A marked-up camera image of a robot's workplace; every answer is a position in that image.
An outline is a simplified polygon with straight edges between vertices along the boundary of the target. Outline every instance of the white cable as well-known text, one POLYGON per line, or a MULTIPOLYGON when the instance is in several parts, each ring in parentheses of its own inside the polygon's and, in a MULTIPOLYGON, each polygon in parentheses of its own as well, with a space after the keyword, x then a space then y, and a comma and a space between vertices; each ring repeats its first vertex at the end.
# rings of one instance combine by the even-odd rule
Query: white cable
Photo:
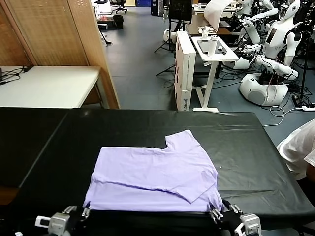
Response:
POLYGON ((277 77, 276 93, 275 93, 274 99, 272 99, 272 101, 274 101, 274 100, 276 99, 276 96, 277 96, 279 75, 278 75, 278 77, 277 77))
POLYGON ((268 91, 269 91, 269 86, 270 86, 270 84, 271 84, 271 80, 272 80, 272 78, 273 78, 273 76, 274 76, 274 73, 275 73, 275 70, 273 70, 272 75, 271 75, 271 78, 270 78, 269 83, 268 83, 268 86, 267 86, 267 102, 269 102, 269 100, 268 100, 268 98, 269 98, 269 96, 268 96, 268 91))
POLYGON ((208 29, 208 34, 217 34, 218 32, 213 28, 213 26, 199 26, 198 29, 202 29, 203 31, 206 29, 208 29))
POLYGON ((302 110, 302 108, 293 108, 293 109, 291 109, 291 110, 285 112, 282 107, 279 107, 279 106, 272 106, 272 107, 270 107, 270 113, 273 114, 273 115, 276 116, 276 117, 282 117, 282 119, 281 119, 281 121, 280 121, 278 124, 267 124, 267 125, 263 125, 263 127, 267 127, 267 126, 277 126, 277 125, 281 124, 282 121, 284 120, 284 116, 285 116, 286 114, 288 114, 289 112, 292 112, 292 111, 294 111, 294 110, 302 110), (280 110, 283 112, 283 114, 282 114, 282 115, 276 115, 276 114, 271 110, 273 107, 280 108, 280 110))

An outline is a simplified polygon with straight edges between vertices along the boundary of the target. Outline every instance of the white cylinder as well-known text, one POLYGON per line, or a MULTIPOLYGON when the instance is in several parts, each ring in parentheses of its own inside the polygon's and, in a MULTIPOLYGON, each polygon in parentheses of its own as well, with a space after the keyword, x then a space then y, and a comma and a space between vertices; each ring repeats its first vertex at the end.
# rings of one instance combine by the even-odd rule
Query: white cylinder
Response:
POLYGON ((217 37, 216 35, 212 35, 211 39, 209 40, 209 49, 208 49, 209 57, 213 57, 216 53, 218 38, 219 37, 217 37))

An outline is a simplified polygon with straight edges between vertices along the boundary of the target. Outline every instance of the black table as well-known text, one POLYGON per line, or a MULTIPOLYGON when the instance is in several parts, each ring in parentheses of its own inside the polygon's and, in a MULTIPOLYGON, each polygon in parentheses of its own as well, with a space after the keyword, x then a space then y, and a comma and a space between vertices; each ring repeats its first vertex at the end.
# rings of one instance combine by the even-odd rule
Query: black table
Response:
MULTIPOLYGON (((165 148, 165 136, 190 129, 219 173, 219 192, 263 229, 302 225, 315 209, 252 113, 73 109, 57 128, 12 203, 21 218, 81 206, 102 146, 165 148)), ((119 225, 187 230, 206 227, 204 213, 103 212, 119 225)))
POLYGON ((0 108, 0 185, 18 187, 67 109, 0 108))

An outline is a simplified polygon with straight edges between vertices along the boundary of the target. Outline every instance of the blue cabinet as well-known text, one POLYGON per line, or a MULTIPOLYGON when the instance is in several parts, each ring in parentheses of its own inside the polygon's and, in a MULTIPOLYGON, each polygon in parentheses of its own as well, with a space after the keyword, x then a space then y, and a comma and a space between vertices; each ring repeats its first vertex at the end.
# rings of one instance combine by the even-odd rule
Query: blue cabinet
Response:
POLYGON ((151 7, 151 0, 136 0, 136 7, 151 7))

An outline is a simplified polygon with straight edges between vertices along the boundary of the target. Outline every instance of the cardboard box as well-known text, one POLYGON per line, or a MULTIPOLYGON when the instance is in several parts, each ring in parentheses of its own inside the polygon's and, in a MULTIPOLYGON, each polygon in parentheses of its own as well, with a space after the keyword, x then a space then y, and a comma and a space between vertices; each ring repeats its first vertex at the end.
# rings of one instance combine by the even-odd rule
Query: cardboard box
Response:
POLYGON ((175 58, 175 100, 177 110, 189 111, 196 51, 186 31, 177 32, 175 58))

